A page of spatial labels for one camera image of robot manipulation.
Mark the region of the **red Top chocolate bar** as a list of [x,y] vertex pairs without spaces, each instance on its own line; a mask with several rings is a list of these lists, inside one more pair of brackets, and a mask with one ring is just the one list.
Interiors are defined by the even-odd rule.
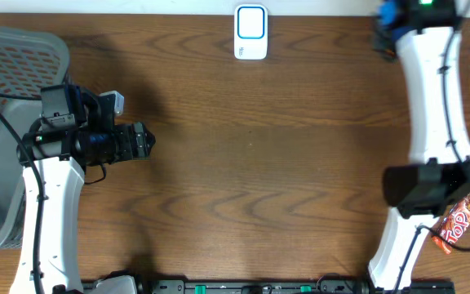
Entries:
[[433,236],[432,240],[445,254],[451,254],[451,244],[455,245],[469,226],[470,193],[451,208],[437,228],[439,236]]

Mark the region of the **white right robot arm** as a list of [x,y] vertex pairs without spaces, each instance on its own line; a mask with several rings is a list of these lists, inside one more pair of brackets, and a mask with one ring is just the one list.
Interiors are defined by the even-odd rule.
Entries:
[[452,293],[451,283],[411,275],[428,235],[457,249],[451,232],[433,227],[470,193],[470,139],[459,78],[461,29],[470,9],[454,1],[389,0],[375,20],[375,50],[399,60],[410,110],[409,162],[388,167],[388,218],[368,264],[370,293]]

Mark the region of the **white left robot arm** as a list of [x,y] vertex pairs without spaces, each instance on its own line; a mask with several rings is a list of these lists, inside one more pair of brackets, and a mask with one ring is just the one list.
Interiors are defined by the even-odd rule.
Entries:
[[25,187],[24,235],[12,293],[82,293],[78,206],[87,167],[146,160],[154,135],[117,124],[124,98],[70,84],[40,91],[42,113],[18,141]]

